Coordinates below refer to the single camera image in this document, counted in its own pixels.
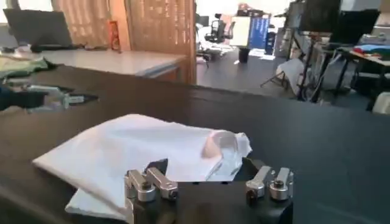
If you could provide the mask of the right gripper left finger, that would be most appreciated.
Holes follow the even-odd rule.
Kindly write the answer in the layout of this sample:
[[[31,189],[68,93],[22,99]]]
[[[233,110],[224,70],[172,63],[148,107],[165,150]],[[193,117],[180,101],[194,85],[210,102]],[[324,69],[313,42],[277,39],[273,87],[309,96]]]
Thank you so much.
[[[174,201],[179,194],[177,182],[166,177],[168,159],[150,162],[143,172],[132,169],[124,175],[125,196],[141,202],[151,202],[157,192],[161,198]]]

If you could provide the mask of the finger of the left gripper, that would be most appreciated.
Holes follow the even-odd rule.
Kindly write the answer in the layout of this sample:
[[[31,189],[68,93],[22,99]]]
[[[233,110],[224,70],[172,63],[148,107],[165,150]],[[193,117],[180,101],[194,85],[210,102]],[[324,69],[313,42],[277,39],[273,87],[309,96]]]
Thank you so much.
[[[76,107],[99,100],[98,96],[91,94],[61,94],[45,97],[45,105],[50,107]]]
[[[26,91],[62,95],[71,93],[74,89],[61,86],[27,85]]]

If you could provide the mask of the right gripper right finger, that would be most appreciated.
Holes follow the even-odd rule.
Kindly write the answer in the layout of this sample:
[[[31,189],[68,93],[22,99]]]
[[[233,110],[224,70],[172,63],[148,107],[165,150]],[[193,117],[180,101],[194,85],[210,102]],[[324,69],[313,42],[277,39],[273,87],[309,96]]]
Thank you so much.
[[[261,166],[250,180],[245,182],[248,205],[284,205],[293,197],[294,174],[282,167],[278,172],[270,166]]]

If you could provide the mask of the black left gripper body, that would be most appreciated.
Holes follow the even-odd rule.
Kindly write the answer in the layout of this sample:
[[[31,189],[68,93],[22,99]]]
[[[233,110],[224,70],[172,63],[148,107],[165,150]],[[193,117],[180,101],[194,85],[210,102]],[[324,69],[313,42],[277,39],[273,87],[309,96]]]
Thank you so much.
[[[44,105],[47,93],[35,91],[16,92],[6,86],[1,87],[1,111],[9,107],[20,107],[24,109],[37,108]]]

